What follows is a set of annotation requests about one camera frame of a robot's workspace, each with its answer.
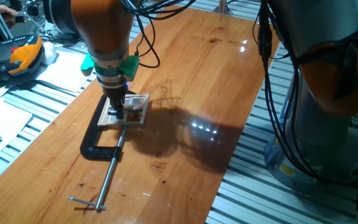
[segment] yellow label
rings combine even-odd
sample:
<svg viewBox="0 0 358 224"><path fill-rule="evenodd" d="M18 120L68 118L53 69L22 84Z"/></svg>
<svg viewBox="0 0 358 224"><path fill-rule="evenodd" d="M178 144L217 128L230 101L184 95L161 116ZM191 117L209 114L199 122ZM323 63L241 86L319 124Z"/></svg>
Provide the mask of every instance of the yellow label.
<svg viewBox="0 0 358 224"><path fill-rule="evenodd" d="M288 174L291 177L293 177L293 174L295 173L295 170L293 170L289 166L285 165L284 163L281 165L280 170L283 171L284 173Z"/></svg>

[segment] wooden tabletop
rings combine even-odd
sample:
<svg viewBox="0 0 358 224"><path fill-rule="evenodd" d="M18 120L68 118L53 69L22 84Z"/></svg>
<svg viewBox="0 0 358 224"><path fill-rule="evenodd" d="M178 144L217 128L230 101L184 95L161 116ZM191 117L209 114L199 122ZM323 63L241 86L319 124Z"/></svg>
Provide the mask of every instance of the wooden tabletop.
<svg viewBox="0 0 358 224"><path fill-rule="evenodd" d="M67 200L96 203L109 165L80 154L102 96L94 81L0 176L0 223L204 223L264 80L253 23L195 9L155 21L162 63L139 67L129 85L150 93L149 109L128 130L107 210ZM140 61L156 63L152 53ZM118 134L106 130L99 145Z"/></svg>

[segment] metal rod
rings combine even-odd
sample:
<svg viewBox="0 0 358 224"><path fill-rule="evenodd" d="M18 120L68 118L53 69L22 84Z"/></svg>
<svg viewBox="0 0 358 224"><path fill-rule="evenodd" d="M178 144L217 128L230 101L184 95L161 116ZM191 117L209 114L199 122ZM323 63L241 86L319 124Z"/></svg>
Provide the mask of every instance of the metal rod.
<svg viewBox="0 0 358 224"><path fill-rule="evenodd" d="M121 136L118 139L117 147L119 147L119 148L121 148L122 145L124 144L124 138L125 138L125 135L127 133L127 128L128 128L128 125L125 126L124 130L122 131ZM100 190L98 202L96 203L96 209L97 210L99 210L101 208L101 205L103 203L104 197L105 197L106 192L107 192L107 188L108 188L109 183L110 183L110 179L111 179L114 171L116 170L118 159L119 159L119 157L117 158L116 156L113 156L113 158L111 159L110 166L109 166L109 169L108 169L107 174L106 174L106 178L104 178L103 186L102 186L102 189Z"/></svg>
<svg viewBox="0 0 358 224"><path fill-rule="evenodd" d="M94 203L87 202L87 201L84 201L84 200L81 200L81 199L78 199L78 198L73 198L73 197L71 197L71 196L68 196L67 199L68 199L68 200L73 200L73 201L75 201L75 202L84 203L84 204L89 205L89 206L92 206L92 207L96 207L96 205L95 205ZM102 210L105 210L105 209L106 209L105 206L100 206L100 208L101 208Z"/></svg>
<svg viewBox="0 0 358 224"><path fill-rule="evenodd" d="M226 0L219 0L218 12L220 14L224 14L226 9Z"/></svg>
<svg viewBox="0 0 358 224"><path fill-rule="evenodd" d="M38 29L41 31L41 33L44 33L44 27L42 27L37 21L35 21L35 19L32 16L30 16L25 11L23 11L23 15L25 15L25 19L27 21L30 21L30 22L34 23L38 27Z"/></svg>
<svg viewBox="0 0 358 224"><path fill-rule="evenodd" d="M124 138L127 133L127 128L128 128L128 125L125 126L124 130L121 133L121 136L118 139L118 143L117 143L115 151L113 152L110 166L109 166L109 169L106 174L106 178L104 178L103 186L102 186L102 189L100 190L98 202L96 204L94 204L94 203L80 200L78 198L73 198L70 196L67 197L68 200L73 200L76 202L84 203L89 206L93 206L96 210L100 210L100 209L105 210L106 209L105 206L102 206L102 203L103 203L104 197L106 195L107 188L110 184L110 179L111 179L114 171L116 170L117 163L118 163L119 157L121 155L122 146L124 145Z"/></svg>

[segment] person's hand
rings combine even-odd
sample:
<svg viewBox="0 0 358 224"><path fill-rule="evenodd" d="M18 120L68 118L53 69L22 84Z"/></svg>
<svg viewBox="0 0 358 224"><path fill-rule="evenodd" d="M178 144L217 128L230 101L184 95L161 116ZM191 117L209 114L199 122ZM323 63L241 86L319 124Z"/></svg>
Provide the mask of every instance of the person's hand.
<svg viewBox="0 0 358 224"><path fill-rule="evenodd" d="M0 5L0 13L8 28L12 28L16 24L15 16L18 15L18 13L15 10L9 9L5 5Z"/></svg>
<svg viewBox="0 0 358 224"><path fill-rule="evenodd" d="M10 9L5 5L0 5L0 14L8 28L12 28L16 24L15 16L18 15L18 13L15 10Z"/></svg>

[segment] small wooden frame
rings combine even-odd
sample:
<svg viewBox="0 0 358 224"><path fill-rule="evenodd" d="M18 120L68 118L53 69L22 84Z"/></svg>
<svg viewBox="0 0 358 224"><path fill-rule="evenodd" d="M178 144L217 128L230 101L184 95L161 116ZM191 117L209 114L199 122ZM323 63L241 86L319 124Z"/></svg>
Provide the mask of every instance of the small wooden frame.
<svg viewBox="0 0 358 224"><path fill-rule="evenodd" d="M124 119L117 119L115 115L108 114L111 106L110 99L107 98L98 121L98 126L122 126L127 124L131 126L142 126L146 117L147 106L149 105L149 95L150 93L146 95L127 94L124 102ZM139 121L128 121L129 114L133 112L141 113Z"/></svg>

